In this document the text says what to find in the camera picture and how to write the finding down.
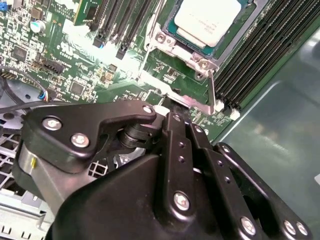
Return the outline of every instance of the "cable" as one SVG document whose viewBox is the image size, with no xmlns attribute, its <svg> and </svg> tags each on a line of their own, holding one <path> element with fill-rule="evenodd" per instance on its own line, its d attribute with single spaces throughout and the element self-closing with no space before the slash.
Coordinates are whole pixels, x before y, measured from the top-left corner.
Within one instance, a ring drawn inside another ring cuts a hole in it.
<svg viewBox="0 0 320 240">
<path fill-rule="evenodd" d="M 17 72 L 18 74 L 21 74 L 23 75 L 25 78 L 31 80 L 32 82 L 34 82 L 40 89 L 42 92 L 46 93 L 46 101 L 48 100 L 48 92 L 46 90 L 46 88 L 36 79 L 34 79 L 32 76 L 30 76 L 29 74 L 15 68 L 15 67 L 11 67 L 11 66 L 3 66 L 3 65 L 0 65 L 0 71 L 1 70 L 6 70 L 6 71 L 14 71 L 14 72 Z"/>
<path fill-rule="evenodd" d="M 1 79 L 0 79 L 0 87 L 1 87 L 1 89 L 0 89 L 0 100 L 1 100 L 1 98 L 4 95 L 4 92 L 5 92 L 4 81 L 1 81 Z"/>
<path fill-rule="evenodd" d="M 51 102 L 31 101 L 21 105 L 0 108 L 0 114 L 10 113 L 13 111 L 23 110 L 28 108 L 36 108 L 40 106 L 69 106 L 69 105 L 76 105 L 76 104 L 70 103 L 70 102 L 64 102 L 64 101 L 51 101 Z"/>
</svg>

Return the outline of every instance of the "black mechanical arm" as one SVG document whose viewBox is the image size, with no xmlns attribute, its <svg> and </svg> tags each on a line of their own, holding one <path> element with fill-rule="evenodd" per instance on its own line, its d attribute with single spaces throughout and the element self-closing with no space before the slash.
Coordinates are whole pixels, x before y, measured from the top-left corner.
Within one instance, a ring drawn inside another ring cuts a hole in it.
<svg viewBox="0 0 320 240">
<path fill-rule="evenodd" d="M 55 214 L 46 240 L 311 240 L 307 225 L 227 144 L 170 101 L 38 108 L 13 175 Z M 114 157 L 145 154 L 114 169 Z M 105 160 L 108 174 L 88 175 Z"/>
</svg>

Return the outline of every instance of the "black bracket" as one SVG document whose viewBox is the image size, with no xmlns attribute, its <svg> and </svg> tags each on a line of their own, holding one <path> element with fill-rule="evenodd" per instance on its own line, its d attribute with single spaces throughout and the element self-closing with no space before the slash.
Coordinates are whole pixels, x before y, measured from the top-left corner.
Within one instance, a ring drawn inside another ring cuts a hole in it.
<svg viewBox="0 0 320 240">
<path fill-rule="evenodd" d="M 26 116 L 22 140 L 38 157 L 67 173 L 79 173 L 89 167 L 103 146 L 110 146 L 120 129 L 151 124 L 156 116 L 153 108 L 140 100 L 38 108 Z M 45 128 L 47 118 L 57 119 L 62 127 L 54 131 Z M 72 144 L 77 133 L 87 136 L 87 147 Z M 99 147 L 100 138 L 106 141 Z"/>
</svg>

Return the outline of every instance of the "integrated circuit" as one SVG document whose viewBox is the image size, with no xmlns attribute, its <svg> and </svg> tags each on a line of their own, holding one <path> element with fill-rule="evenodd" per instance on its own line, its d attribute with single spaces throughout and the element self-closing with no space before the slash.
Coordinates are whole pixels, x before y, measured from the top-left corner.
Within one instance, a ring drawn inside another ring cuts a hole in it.
<svg viewBox="0 0 320 240">
<path fill-rule="evenodd" d="M 184 0 L 171 17 L 167 31 L 199 53 L 212 56 L 241 8 L 237 0 Z"/>
<path fill-rule="evenodd" d="M 85 87 L 74 81 L 70 88 L 70 93 L 81 96 Z"/>
<path fill-rule="evenodd" d="M 38 9 L 38 8 L 32 8 L 31 10 L 31 17 L 34 18 L 34 19 L 42 19 L 43 17 L 43 12 L 42 10 Z"/>
<path fill-rule="evenodd" d="M 24 62 L 27 58 L 27 53 L 28 52 L 26 50 L 16 45 L 14 46 L 11 56 L 18 61 Z"/>
</svg>

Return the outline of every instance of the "connector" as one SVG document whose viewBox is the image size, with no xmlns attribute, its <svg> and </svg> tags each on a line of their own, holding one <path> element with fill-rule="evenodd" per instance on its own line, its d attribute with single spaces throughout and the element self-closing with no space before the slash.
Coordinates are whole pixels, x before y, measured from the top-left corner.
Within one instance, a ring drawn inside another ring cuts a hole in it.
<svg viewBox="0 0 320 240">
<path fill-rule="evenodd" d="M 8 11 L 8 5 L 6 2 L 0 2 L 0 11 L 2 12 Z"/>
</svg>

